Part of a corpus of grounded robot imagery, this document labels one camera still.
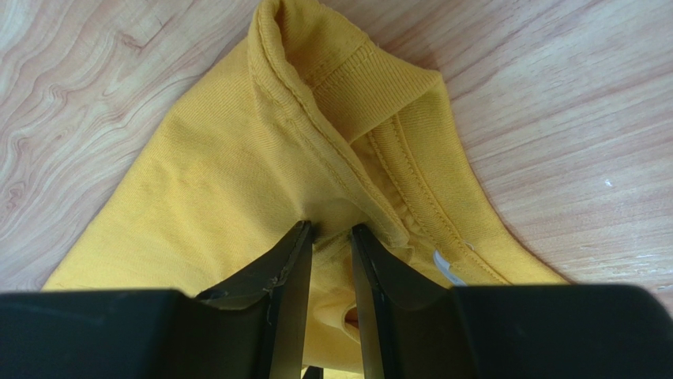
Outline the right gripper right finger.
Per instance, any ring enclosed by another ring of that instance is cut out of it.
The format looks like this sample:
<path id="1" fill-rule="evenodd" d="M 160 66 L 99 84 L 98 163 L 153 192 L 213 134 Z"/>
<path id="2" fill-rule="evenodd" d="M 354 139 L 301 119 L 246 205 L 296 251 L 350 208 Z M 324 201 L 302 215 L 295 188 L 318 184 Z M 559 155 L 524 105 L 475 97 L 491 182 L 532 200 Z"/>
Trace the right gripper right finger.
<path id="1" fill-rule="evenodd" d="M 364 375 L 461 378 L 463 337 L 449 290 L 352 228 L 352 266 Z"/>

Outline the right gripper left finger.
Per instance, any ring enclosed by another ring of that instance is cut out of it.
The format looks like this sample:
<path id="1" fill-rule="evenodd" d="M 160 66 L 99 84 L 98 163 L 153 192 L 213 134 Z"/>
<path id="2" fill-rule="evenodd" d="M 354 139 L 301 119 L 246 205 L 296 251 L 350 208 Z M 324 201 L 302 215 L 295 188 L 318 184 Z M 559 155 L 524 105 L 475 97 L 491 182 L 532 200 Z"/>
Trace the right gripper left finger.
<path id="1" fill-rule="evenodd" d="M 186 378 L 298 378 L 303 367 L 312 225 L 299 221 L 268 252 L 194 297 Z"/>

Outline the yellow t shirt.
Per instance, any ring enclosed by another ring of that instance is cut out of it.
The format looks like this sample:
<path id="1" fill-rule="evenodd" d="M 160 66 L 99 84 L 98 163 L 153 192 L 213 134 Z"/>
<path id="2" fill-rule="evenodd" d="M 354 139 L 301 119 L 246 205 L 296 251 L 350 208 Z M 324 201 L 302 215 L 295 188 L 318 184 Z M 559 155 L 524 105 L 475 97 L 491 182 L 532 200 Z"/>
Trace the yellow t shirt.
<path id="1" fill-rule="evenodd" d="M 561 283 L 506 229 L 439 72 L 316 1 L 264 1 L 169 110 L 48 291 L 195 295 L 314 227 L 303 361 L 362 373 L 350 234 L 365 224 L 435 283 Z"/>

